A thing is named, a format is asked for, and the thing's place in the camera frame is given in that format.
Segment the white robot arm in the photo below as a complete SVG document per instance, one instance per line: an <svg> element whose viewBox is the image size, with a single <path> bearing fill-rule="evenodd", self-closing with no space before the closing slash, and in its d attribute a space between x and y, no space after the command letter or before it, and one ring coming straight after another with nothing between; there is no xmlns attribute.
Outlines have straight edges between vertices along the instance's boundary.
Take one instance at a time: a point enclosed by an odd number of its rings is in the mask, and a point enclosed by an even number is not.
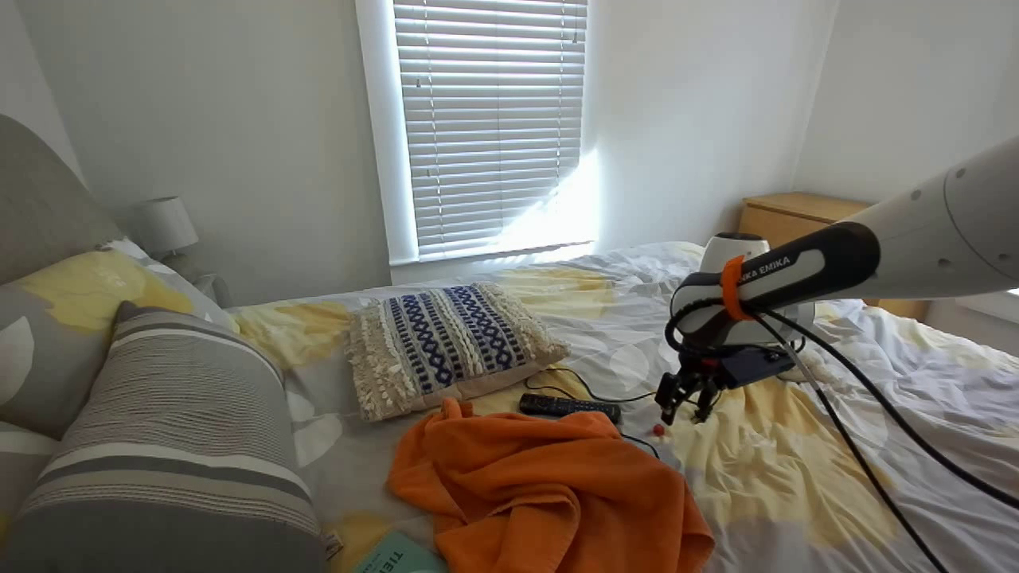
<svg viewBox="0 0 1019 573"><path fill-rule="evenodd" d="M839 222L735 255L689 275L667 301L666 344L679 370L657 388L660 420L682 402L735 386L720 360L740 353L729 333L811 301L929 301L1019 284L1019 141L984 150L941 177L891 194Z"/></svg>

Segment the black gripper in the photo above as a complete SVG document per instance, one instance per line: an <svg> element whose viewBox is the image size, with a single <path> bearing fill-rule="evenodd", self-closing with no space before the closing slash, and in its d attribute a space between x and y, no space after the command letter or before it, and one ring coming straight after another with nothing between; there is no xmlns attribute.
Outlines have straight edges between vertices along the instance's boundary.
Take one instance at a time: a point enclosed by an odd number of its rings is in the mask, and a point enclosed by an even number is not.
<svg viewBox="0 0 1019 573"><path fill-rule="evenodd" d="M787 373L792 356L782 349L727 344L714 351L679 349L679 370L666 373L657 388L660 425L672 427L685 402L693 406L693 425L714 415L727 388L743 388Z"/></svg>

